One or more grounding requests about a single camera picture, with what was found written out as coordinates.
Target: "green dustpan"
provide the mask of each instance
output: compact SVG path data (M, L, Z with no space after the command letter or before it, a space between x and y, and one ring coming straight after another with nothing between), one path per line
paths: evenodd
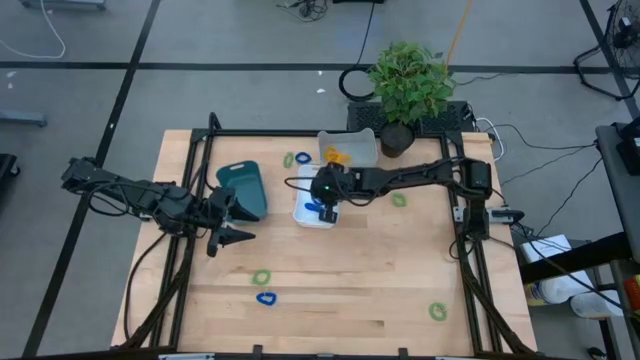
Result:
M243 208L263 219L267 216L267 195L262 185L260 168L255 161L243 161L227 165L216 172L216 178L222 187L236 189L236 198ZM241 220L230 220L236 224L247 224Z

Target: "orange object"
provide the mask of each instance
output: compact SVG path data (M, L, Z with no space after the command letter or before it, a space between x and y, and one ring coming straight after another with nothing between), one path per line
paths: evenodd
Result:
M640 314L640 275L636 275L624 281L624 289L627 291L631 310Z
M341 165L348 165L351 163L351 156L339 152L335 147L329 146L324 152L324 158L327 162L335 162Z

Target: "gray floor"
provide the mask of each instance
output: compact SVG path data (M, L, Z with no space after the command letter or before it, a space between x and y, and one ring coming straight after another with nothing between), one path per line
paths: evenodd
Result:
M591 0L601 25L610 3ZM52 21L68 47L64 60L128 61L149 4L112 0L105 13L54 8ZM446 51L464 4L389 0L376 8L363 61L375 61L392 40ZM331 6L325 19L302 24L270 1L164 0L143 61L350 63L359 53L368 13L369 5L341 4ZM0 4L0 39L23 51L58 51L42 14L17 1ZM570 65L593 45L578 0L485 0L474 5L452 63ZM1 60L24 59L0 48ZM589 62L605 64L602 55ZM17 73L8 78L10 71ZM50 124L0 125L0 152L17 154L23 169L0 217L0 285L6 289L0 307L7 309L0 314L0 357L22 352L78 201L59 189L59 177L70 157L95 154L123 76L115 70L0 71L0 108L42 111ZM105 167L131 178L151 177L163 131L203 127L210 111L225 128L343 129L348 101L337 89L338 76L138 71ZM590 79L616 89L612 76ZM368 83L354 75L348 87L365 92ZM502 76L458 88L454 98L469 101L476 116L516 125L537 144L588 144L595 126L630 120L624 103L589 91L575 75ZM507 128L500 133L508 149L498 163L501 179L559 155L523 146ZM504 194L527 213L524 223L540 227L597 158L595 150L584 150L506 185ZM590 211L579 216L580 209ZM600 166L546 233L594 239L620 228ZM87 217L40 354L108 347L138 229L131 219ZM532 309L532 316L540 350L549 355L586 358L586 347L602 345L597 323L575 317L567 306Z

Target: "black tray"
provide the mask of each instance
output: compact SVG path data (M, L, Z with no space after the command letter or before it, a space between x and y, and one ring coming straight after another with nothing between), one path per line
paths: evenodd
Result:
M349 103L347 115L347 130L360 131L371 128L378 132L387 123L382 112L380 102L352 102ZM447 111L437 118L425 116L416 121L413 130L416 134L442 133L444 131L473 132L475 117L466 101L449 101Z

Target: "wooden table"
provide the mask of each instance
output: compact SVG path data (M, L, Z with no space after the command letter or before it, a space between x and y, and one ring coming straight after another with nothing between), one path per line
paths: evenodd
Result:
M180 182L190 133L165 132L155 181ZM468 157L493 164L486 134L463 134L463 138ZM179 351L247 353L261 344L265 353L397 355L398 348L406 347L411 355L473 354L460 268L448 254L454 230L447 190L440 186L402 190L408 197L405 208L394 207L390 196L366 207L342 203L333 229L303 228L291 215L295 190L283 183L297 172L297 166L282 166L288 151L306 151L319 159L316 138L215 138L210 183L217 184L215 173L221 166L256 161L269 215L258 224L238 226L255 233L256 239L221 249L216 258L207 257L206 238L198 240ZM399 159L381 155L378 166L404 167L441 157L438 140L417 139ZM493 184L500 190L495 166ZM488 201L488 206L500 204L497 196ZM492 225L491 234L511 242L506 225ZM134 260L159 235L155 224L142 224ZM160 244L136 274L131 330L157 300L168 243ZM535 349L513 250L495 242L485 242L484 248L496 307L523 342ZM250 283L253 272L263 268L273 273L269 289L278 295L273 307L256 302L261 290ZM446 305L446 321L431 319L428 308L433 302ZM479 303L477 308L484 348L489 349L486 318ZM161 343L167 343L172 312L170 305ZM121 311L113 344L123 341Z

